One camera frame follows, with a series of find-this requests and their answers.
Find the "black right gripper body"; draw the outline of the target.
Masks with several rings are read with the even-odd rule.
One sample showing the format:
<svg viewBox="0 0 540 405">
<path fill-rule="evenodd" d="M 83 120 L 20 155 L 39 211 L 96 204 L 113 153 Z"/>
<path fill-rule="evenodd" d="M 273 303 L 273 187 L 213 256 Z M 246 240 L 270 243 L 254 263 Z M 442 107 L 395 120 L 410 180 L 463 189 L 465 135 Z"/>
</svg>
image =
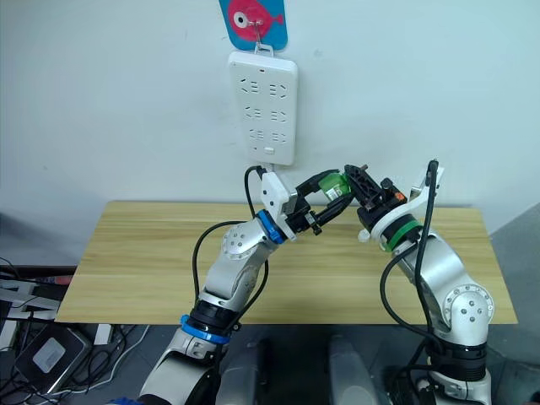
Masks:
<svg viewBox="0 0 540 405">
<path fill-rule="evenodd" d="M 372 203 L 371 208 L 359 205 L 357 209 L 359 220 L 368 231 L 372 231 L 385 215 L 408 201 L 389 178 L 385 178 L 379 186 L 383 193 L 383 203 Z"/>
</svg>

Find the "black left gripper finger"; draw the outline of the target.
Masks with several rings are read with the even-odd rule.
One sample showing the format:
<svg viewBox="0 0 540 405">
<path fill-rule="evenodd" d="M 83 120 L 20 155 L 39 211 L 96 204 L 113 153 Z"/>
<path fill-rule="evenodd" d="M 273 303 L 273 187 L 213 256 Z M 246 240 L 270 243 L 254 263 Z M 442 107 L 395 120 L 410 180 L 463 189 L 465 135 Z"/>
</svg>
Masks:
<svg viewBox="0 0 540 405">
<path fill-rule="evenodd" d="M 338 215 L 340 215 L 351 203 L 351 195 L 344 194 L 327 204 L 327 206 L 316 213 L 316 223 L 318 226 L 323 226 L 324 224 L 330 222 Z"/>
<path fill-rule="evenodd" d="M 339 170 L 324 170 L 295 188 L 297 197 L 322 192 L 329 202 L 343 195 L 343 177 Z"/>
</svg>

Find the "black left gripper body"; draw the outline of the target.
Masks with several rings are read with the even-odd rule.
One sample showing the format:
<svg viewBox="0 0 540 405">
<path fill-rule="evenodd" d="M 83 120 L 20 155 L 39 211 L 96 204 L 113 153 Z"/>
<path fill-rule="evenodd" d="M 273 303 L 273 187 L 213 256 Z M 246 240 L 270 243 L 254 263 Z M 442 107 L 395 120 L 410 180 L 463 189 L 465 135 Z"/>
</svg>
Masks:
<svg viewBox="0 0 540 405">
<path fill-rule="evenodd" d="M 322 232 L 318 214 L 304 197 L 296 197 L 293 202 L 289 202 L 284 213 L 285 222 L 295 235 L 308 229 L 315 235 Z"/>
</svg>

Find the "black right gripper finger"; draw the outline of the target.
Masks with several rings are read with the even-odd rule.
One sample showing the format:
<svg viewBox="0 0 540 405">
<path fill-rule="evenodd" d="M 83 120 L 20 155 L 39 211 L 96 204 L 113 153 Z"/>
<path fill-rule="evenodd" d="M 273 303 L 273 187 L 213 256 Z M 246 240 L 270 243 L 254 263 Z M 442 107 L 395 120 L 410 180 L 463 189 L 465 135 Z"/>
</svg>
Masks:
<svg viewBox="0 0 540 405">
<path fill-rule="evenodd" d="M 367 174 L 367 168 L 367 165 L 344 166 L 351 192 L 363 208 L 371 208 L 373 206 L 373 180 Z"/>
<path fill-rule="evenodd" d="M 376 181 L 369 175 L 367 169 L 368 165 L 362 165 L 360 167 L 360 190 L 362 203 L 383 203 L 383 193 L 381 187 Z"/>
</svg>

